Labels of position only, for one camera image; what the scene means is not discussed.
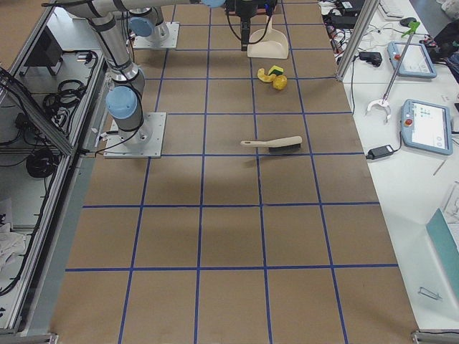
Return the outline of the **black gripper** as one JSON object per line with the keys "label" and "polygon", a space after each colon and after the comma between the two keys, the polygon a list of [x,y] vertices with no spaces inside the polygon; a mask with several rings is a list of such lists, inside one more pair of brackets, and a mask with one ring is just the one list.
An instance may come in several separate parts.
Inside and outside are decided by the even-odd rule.
{"label": "black gripper", "polygon": [[257,14],[271,15],[277,6],[276,0],[226,0],[225,9],[229,14],[240,16],[240,40],[241,50],[247,51],[250,43],[250,18]]}

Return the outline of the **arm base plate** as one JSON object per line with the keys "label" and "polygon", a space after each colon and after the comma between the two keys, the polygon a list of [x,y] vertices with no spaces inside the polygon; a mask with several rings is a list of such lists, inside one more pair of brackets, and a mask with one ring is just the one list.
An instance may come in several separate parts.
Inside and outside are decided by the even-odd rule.
{"label": "arm base plate", "polygon": [[166,113],[144,113],[143,125],[133,138],[125,143],[129,134],[121,132],[108,137],[109,149],[103,151],[105,158],[160,158],[164,131],[166,127]]}
{"label": "arm base plate", "polygon": [[137,50],[146,49],[176,49],[179,35],[178,22],[163,22],[152,29],[149,36],[136,36],[133,48]]}

